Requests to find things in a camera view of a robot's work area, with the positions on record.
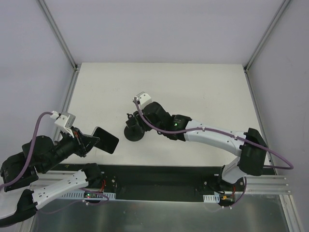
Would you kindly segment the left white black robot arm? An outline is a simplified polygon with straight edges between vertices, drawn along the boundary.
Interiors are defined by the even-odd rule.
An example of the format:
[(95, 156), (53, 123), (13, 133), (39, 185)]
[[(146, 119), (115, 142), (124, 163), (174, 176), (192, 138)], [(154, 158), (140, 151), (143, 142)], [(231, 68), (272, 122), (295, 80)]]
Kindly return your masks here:
[(73, 175), (49, 186), (31, 190), (30, 184), (55, 168), (70, 155), (84, 158), (100, 141), (99, 137), (83, 134), (73, 128), (73, 135), (62, 133), (60, 141), (37, 136), (34, 148), (22, 145), (22, 152), (10, 156), (0, 168), (4, 187), (0, 189), (0, 226), (9, 227), (34, 216), (57, 197), (79, 188), (97, 188), (103, 175), (96, 163), (87, 163)]

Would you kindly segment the black round phone stand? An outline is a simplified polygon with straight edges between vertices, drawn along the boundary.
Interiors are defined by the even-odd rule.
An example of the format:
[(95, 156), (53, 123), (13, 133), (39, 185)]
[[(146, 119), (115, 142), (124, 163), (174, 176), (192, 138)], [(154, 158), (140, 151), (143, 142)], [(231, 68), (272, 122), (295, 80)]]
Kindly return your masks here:
[[(132, 114), (127, 114), (127, 119), (133, 118)], [(126, 137), (127, 140), (131, 142), (137, 142), (141, 140), (144, 137), (144, 132), (142, 133), (134, 133), (132, 130), (128, 129), (126, 126), (124, 128), (124, 136)]]

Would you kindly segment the black smartphone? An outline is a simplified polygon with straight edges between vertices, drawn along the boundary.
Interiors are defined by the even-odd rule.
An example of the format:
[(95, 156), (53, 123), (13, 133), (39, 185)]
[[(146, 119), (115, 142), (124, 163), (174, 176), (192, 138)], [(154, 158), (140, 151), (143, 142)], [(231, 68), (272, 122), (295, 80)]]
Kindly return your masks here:
[(92, 136), (99, 138), (99, 141), (95, 144), (95, 147), (109, 154), (114, 153), (119, 143), (119, 138), (101, 127), (95, 127)]

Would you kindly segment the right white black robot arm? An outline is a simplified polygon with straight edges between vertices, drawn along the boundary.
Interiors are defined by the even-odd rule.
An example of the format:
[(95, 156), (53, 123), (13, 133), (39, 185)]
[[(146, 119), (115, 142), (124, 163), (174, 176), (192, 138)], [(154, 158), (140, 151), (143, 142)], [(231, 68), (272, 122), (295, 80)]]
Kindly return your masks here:
[(206, 127), (188, 116), (171, 115), (157, 102), (138, 108), (127, 118), (124, 135), (129, 141), (137, 142), (145, 132), (155, 130), (174, 141), (202, 143), (235, 155), (220, 170), (217, 185), (221, 190), (229, 190), (242, 177), (263, 174), (267, 145), (256, 129), (228, 131)]

